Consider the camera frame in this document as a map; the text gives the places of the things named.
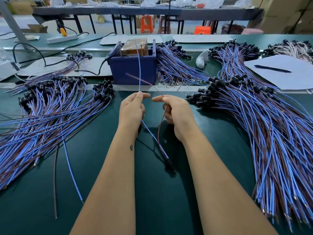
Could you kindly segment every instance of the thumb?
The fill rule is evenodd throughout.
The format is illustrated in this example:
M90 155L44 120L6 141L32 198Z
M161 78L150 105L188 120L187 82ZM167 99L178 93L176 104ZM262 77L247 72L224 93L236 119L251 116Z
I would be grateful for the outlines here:
M133 104L140 107L140 106L141 106L141 103L142 103L142 99L143 99L143 93L142 93L141 91L139 91L139 92L136 94L136 97L135 97L134 100L133 100Z

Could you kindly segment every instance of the table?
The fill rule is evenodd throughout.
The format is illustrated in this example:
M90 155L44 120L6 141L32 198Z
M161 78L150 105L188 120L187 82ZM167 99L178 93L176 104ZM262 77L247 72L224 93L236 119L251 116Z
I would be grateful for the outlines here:
M39 49L47 47L44 36L32 44ZM313 41L311 35L232 35L239 42L255 43L261 49L268 44L279 43L283 39ZM171 35L161 35L165 40ZM59 43L54 49L72 43ZM13 40L0 42L0 46L9 48ZM183 44L184 49L198 49L216 44ZM99 46L97 42L88 43L90 49L99 49L95 54L105 55L108 47ZM212 61L205 71L216 75L221 69L220 63ZM99 79L90 79L94 84ZM18 95L10 97L0 89L0 112L19 114ZM115 91L115 98L88 127L67 142L67 150L76 182L84 200L102 167L105 155L117 129L119 105L132 91ZM165 92L150 92L151 96ZM171 92L184 97L185 92ZM312 96L310 94L290 94L313 115ZM144 99L146 107L145 123L156 134L163 116L162 103L152 103ZM240 182L248 194L254 188L254 170L248 138L241 127L221 111L198 112L191 106L195 119L206 137L211 142L219 157ZM161 144L178 169L171 174L161 162L162 153L151 135L142 129L135 143L135 199L136 199L136 233L137 235L173 235L203 234L193 181L182 144L174 137L173 128L162 123L160 130ZM64 149L60 148L57 163L57 198L59 216L53 213L53 156L43 158L32 169L27 170L6 190L0 192L0 226L1 234L68 234L83 206L76 193L68 171ZM280 235L312 233L306 225L300 229L294 225L294 233L287 229L283 218L280 225L275 224Z
M215 20L215 21L248 21L257 20L256 23L262 18L263 9L240 9L235 7L222 7L220 9L194 9L194 8L179 8L167 6L156 6L156 7L33 7L33 14L39 16L48 15L165 15L166 20L168 16L177 16L178 21L183 20Z

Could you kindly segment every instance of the dark green table surface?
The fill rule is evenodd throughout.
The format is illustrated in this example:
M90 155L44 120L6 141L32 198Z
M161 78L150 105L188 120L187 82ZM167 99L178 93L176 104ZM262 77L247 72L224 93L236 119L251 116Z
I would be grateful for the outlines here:
M0 112L20 114L18 96L9 97L0 90ZM104 162L118 125L120 102L131 92L116 91L115 98L88 127L67 142L69 159L84 200L87 198ZM171 94L183 97L184 92ZM309 94L291 95L313 114ZM145 123L157 134L163 115L162 103L144 99ZM217 154L248 194L254 188L254 172L248 138L241 127L221 111L198 112L191 106L202 132ZM173 175L162 160L152 136L143 128L135 143L136 231L147 234L203 234L192 177L182 144L173 127L163 122L160 140L178 169ZM53 212L53 156L40 163L0 192L0 228L2 235L66 235L70 232L83 204L73 185L63 147L57 163L57 199L59 216ZM283 219L275 225L280 235L292 234ZM312 234L305 225L294 225L294 234Z

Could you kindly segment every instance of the concrete floor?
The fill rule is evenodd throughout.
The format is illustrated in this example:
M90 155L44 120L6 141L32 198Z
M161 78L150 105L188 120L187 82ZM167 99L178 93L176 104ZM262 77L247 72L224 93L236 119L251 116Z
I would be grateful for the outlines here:
M95 29L96 29L96 33L98 34L103 34L106 35L110 32L114 32L114 28L113 28L113 23L112 22L106 22L103 24L100 23L96 23L97 20L97 15L96 14L92 14L92 20L93 23L95 25ZM89 16L79 16L79 21L80 21L80 25L82 27L83 31L89 32L89 33L93 33L92 30L92 26L91 26L91 22L90 22L90 18ZM158 28L159 28L159 21L155 24L155 28L153 33L157 34L158 32ZM217 29L217 34L221 33L221 28L222 25L225 23L230 23L230 22L219 22L218 25L218 29ZM122 34L122 28L121 28L121 24L120 24L120 20L116 20L115 21L116 24L116 30L118 34ZM247 26L248 21L234 21L234 24L240 24L240 25L244 25ZM43 23L44 26L48 26L48 33L57 33L57 25L55 23L55 21L48 21ZM78 32L77 26L75 21L73 20L69 20L69 21L64 21L64 25L66 27L69 27L75 31ZM202 25L202 21L185 21L184 23L184 29L183 29L183 34L186 34L187 32L193 33L194 29L196 26L201 26ZM125 34L130 34L130 28L129 28L129 21L123 21L123 27L124 27L124 33ZM132 29L133 29L133 33L135 33L134 30L134 21L132 21ZM171 22L171 33L172 34L177 34L177 29L178 29L178 22Z

